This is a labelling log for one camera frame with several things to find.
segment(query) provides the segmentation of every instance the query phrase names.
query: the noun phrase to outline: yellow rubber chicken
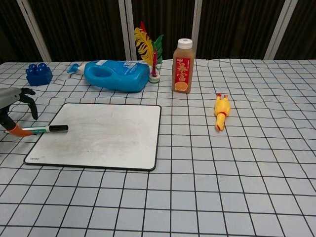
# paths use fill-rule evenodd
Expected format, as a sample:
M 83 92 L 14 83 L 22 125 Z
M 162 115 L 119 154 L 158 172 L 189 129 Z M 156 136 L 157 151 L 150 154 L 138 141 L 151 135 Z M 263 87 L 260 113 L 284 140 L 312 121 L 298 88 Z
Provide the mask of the yellow rubber chicken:
M 228 95 L 224 95 L 224 99 L 221 99 L 221 94 L 218 93 L 215 101 L 214 115 L 217 116 L 215 127 L 217 130 L 224 130 L 224 121 L 226 116 L 231 111 L 231 106 L 228 101 Z

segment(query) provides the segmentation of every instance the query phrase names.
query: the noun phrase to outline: blue detergent bottle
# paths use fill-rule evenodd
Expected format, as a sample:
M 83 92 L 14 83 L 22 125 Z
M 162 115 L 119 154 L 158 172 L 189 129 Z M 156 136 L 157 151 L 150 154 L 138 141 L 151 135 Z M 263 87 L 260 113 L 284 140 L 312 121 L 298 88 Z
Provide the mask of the blue detergent bottle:
M 67 72 L 83 74 L 91 85 L 124 92 L 141 91 L 149 79 L 147 64 L 113 60 L 75 63 Z

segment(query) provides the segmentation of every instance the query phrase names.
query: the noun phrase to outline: table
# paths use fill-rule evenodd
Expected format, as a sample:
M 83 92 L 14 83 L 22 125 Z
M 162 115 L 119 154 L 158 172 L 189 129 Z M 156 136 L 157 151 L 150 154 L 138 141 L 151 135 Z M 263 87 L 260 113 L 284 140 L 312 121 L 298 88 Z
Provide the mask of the table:
M 316 235 L 316 61 L 197 59 L 190 94 L 171 93 L 171 60 L 140 93 L 90 86 L 52 62 L 10 116 L 48 125 L 67 102 L 162 106 L 151 172 L 29 166 L 39 136 L 0 132 L 2 237 L 215 237 Z M 27 86 L 26 63 L 0 66 L 0 87 Z M 216 93 L 232 106 L 216 132 Z

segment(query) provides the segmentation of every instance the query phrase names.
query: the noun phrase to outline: marker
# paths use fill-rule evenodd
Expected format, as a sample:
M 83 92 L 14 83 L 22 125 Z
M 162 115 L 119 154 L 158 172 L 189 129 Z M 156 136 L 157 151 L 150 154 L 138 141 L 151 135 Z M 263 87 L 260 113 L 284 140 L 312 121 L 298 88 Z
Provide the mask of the marker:
M 43 127 L 24 127 L 22 130 L 30 131 L 32 133 L 43 133 L 43 132 L 61 132 L 68 131 L 68 125 L 51 125 L 51 126 L 43 126 Z

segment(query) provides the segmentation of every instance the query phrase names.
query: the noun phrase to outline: background wall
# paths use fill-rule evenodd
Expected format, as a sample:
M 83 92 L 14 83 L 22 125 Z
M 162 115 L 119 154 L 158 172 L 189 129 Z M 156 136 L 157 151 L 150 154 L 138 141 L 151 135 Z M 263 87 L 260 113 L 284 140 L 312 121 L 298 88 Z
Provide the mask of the background wall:
M 197 58 L 263 59 L 286 3 L 294 12 L 275 59 L 316 59 L 316 0 L 1 0 L 0 63 L 45 58 L 24 18 L 30 14 L 52 61 L 133 58 L 133 29 L 141 20 L 152 39 L 164 34 L 164 59 L 172 58 L 178 39 L 194 37 Z

